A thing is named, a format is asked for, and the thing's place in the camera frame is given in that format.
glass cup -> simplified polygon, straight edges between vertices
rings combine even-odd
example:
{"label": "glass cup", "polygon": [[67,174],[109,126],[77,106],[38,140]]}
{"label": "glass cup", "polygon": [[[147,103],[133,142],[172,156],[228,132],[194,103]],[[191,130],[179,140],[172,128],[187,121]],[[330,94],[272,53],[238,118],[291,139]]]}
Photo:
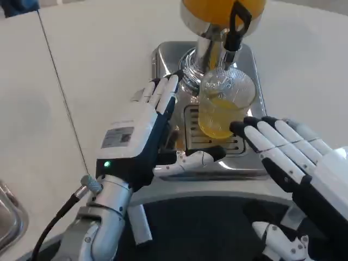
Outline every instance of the glass cup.
{"label": "glass cup", "polygon": [[198,124],[213,139],[232,135],[229,124],[242,121],[256,98],[256,87],[244,72],[218,67],[206,73],[201,81]]}

robotic hand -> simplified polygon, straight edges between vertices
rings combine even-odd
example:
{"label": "robotic hand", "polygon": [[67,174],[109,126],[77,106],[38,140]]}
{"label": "robotic hand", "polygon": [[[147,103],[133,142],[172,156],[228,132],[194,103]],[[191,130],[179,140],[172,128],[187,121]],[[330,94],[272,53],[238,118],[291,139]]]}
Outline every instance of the robotic hand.
{"label": "robotic hand", "polygon": [[96,178],[102,190],[80,208],[53,260],[112,260],[133,192],[150,185],[154,175],[179,174],[226,156],[220,146],[161,153],[182,77],[178,71],[154,79],[139,101],[130,102],[117,113],[98,153]]}
{"label": "robotic hand", "polygon": [[[246,117],[243,122],[232,122],[230,130],[259,153],[271,178],[285,192],[292,193],[297,207],[327,236],[338,256],[343,256],[341,260],[346,259],[348,147],[333,150],[307,126],[273,117]],[[298,208],[303,219],[305,215]],[[266,258],[262,260],[312,260],[306,235],[289,240],[278,225],[267,219],[255,221],[252,226],[266,245]]]}

label sticker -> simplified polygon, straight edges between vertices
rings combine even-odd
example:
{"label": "label sticker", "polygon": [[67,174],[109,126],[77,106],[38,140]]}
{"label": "label sticker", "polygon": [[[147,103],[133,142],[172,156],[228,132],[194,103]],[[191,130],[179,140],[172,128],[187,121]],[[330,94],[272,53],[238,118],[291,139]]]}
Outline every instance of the label sticker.
{"label": "label sticker", "polygon": [[133,130],[133,127],[108,130],[103,140],[102,148],[127,147]]}

metal base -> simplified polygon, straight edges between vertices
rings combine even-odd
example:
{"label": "metal base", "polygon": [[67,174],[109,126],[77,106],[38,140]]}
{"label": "metal base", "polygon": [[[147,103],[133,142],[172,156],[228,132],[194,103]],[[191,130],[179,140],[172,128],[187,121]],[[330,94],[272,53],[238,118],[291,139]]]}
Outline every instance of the metal base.
{"label": "metal base", "polygon": [[[178,69],[182,69],[182,66],[185,64],[183,60],[192,57],[195,45],[196,42],[191,41],[172,41],[159,45],[152,54],[152,77],[161,78]],[[248,115],[255,117],[265,116],[266,110],[255,60],[248,45],[243,45],[239,59],[233,66],[244,71],[257,87],[257,98],[248,111]],[[231,180],[255,179],[266,175],[258,155],[248,147],[243,139],[231,137],[227,140],[214,140],[200,132],[198,125],[194,126],[195,121],[192,120],[192,116],[195,115],[197,109],[197,91],[188,87],[182,81],[177,93],[177,103],[171,120],[172,133],[169,138],[169,144],[174,144],[174,148],[177,150],[211,147],[219,144],[227,149],[228,155],[217,163],[168,179],[180,181]]]}

black mat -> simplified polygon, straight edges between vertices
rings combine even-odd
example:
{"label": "black mat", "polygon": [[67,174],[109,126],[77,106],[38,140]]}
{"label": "black mat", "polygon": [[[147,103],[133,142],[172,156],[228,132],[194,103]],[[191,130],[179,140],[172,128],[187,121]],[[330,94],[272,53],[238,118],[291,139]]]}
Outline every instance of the black mat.
{"label": "black mat", "polygon": [[[191,197],[147,204],[153,241],[136,247],[126,219],[115,260],[251,261],[264,246],[243,214],[248,202],[245,198]],[[277,203],[260,203],[279,220],[287,209]],[[303,233],[321,237],[309,221],[304,221],[301,228]],[[43,250],[39,260],[51,260],[58,247],[59,243]]]}

